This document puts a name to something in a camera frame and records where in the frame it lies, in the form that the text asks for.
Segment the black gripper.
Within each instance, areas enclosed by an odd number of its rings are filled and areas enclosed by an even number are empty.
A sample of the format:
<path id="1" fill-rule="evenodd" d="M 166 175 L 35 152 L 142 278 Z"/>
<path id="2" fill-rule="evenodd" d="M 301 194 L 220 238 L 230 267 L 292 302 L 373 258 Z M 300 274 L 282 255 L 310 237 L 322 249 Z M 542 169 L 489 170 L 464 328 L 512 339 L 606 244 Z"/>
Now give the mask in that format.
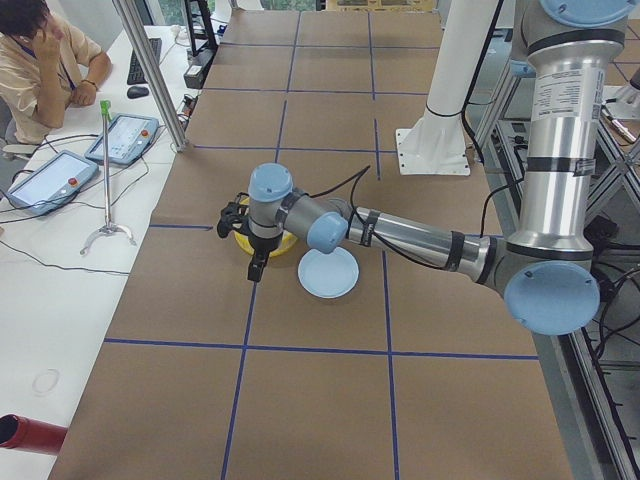
<path id="1" fill-rule="evenodd" d="M 260 282 L 270 254 L 280 246 L 280 236 L 264 238 L 250 233 L 248 240 L 253 248 L 253 256 L 248 266 L 247 278 L 252 282 Z"/>

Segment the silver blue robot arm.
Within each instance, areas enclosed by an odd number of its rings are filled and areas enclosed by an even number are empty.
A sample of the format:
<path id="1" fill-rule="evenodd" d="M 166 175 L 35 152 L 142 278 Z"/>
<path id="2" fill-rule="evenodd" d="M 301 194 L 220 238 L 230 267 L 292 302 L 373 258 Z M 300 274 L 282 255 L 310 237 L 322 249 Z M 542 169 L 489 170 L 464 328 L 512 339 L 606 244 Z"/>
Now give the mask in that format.
<path id="1" fill-rule="evenodd" d="M 565 335 L 606 317 L 610 298 L 592 272 L 584 229 L 596 170 L 606 71 L 622 52 L 631 1 L 519 1 L 512 74 L 534 80 L 526 140 L 486 196 L 511 225 L 503 236 L 442 230 L 357 206 L 332 190 L 309 194 L 278 163 L 251 174 L 241 230 L 261 279 L 285 233 L 304 241 L 299 266 L 309 292 L 334 298 L 354 285 L 344 242 L 375 247 L 436 271 L 454 272 L 497 292 L 528 330 Z"/>

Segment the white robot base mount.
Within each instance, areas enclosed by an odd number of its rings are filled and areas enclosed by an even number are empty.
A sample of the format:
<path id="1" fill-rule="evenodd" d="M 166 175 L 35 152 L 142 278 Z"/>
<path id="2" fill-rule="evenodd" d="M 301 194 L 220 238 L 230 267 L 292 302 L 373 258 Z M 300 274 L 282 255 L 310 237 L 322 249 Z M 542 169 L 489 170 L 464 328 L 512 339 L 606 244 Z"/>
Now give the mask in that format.
<path id="1" fill-rule="evenodd" d="M 402 175 L 470 174 L 464 109 L 500 10 L 497 0 L 451 3 L 424 113 L 412 128 L 396 131 Z"/>

